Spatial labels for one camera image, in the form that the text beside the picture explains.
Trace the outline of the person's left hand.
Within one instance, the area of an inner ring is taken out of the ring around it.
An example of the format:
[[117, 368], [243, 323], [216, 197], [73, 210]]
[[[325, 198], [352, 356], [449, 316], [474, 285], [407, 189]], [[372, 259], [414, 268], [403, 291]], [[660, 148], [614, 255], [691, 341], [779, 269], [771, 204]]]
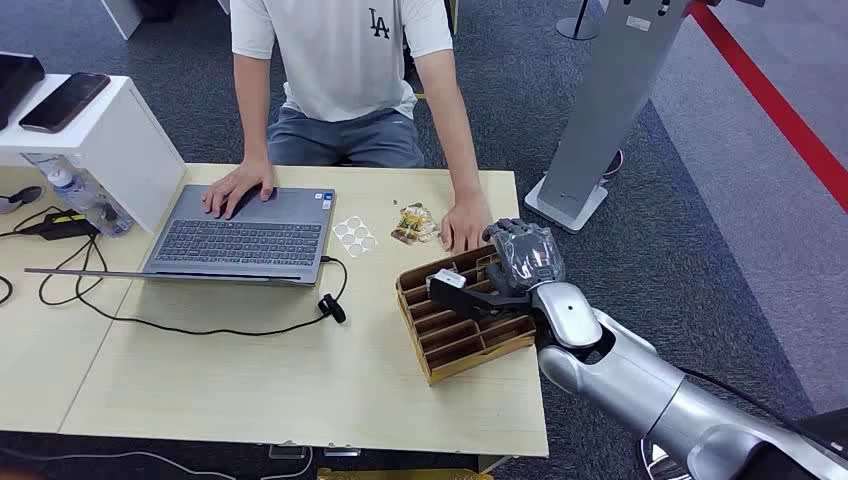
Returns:
[[481, 191], [455, 196], [454, 205], [441, 222], [440, 241], [445, 251], [463, 253], [482, 247], [483, 232], [491, 222], [488, 202]]

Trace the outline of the person's right hand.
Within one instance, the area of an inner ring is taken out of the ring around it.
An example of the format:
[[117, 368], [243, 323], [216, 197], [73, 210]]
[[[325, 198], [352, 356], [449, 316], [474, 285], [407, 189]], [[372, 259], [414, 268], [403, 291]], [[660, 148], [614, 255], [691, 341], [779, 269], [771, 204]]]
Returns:
[[252, 190], [258, 188], [261, 201], [270, 199], [276, 176], [268, 159], [245, 158], [238, 167], [212, 184], [202, 195], [201, 203], [206, 214], [215, 218], [231, 219], [239, 203]]

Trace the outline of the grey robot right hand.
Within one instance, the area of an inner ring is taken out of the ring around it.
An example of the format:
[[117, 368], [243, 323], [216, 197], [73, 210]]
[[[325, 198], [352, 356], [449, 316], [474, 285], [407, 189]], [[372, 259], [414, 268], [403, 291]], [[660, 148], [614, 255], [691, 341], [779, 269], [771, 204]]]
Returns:
[[503, 218], [489, 225], [482, 239], [495, 246], [499, 258], [487, 275], [500, 295], [521, 297], [540, 284], [565, 280], [563, 258], [548, 227]]

